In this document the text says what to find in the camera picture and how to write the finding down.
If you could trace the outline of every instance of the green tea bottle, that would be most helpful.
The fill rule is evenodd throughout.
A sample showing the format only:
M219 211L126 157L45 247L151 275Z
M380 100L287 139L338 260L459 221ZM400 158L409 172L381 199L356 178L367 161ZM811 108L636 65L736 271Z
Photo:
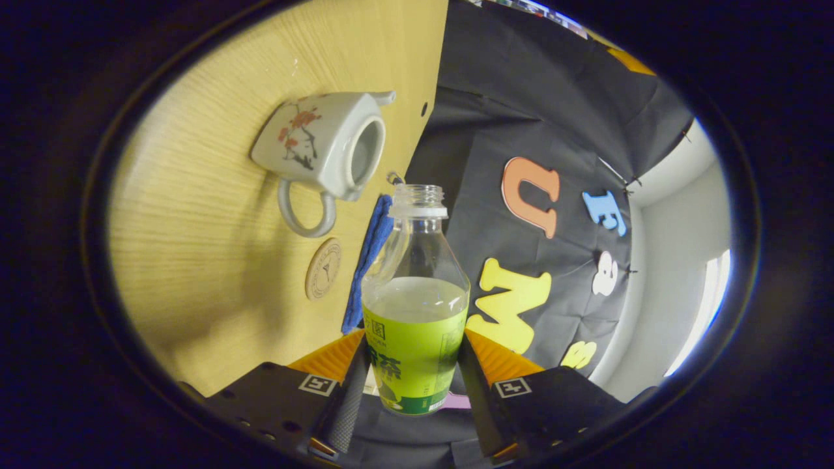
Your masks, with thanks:
M365 336L385 408L440 409L449 393L469 309L470 282L441 230L436 185L399 184L394 230L362 279Z

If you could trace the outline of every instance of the blue cloth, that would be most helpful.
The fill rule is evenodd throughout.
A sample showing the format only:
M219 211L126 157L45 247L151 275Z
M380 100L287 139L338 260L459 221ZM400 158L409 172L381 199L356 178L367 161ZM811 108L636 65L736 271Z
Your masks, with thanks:
M374 207L374 213L370 216L368 231L362 242L362 252L359 253L359 263L354 272L354 282L350 285L350 296L348 297L348 309L344 313L342 321L342 334L349 334L362 320L362 277L374 263L379 250L385 244L391 230L394 228L394 219L388 216L388 209L391 207L391 196L380 195Z

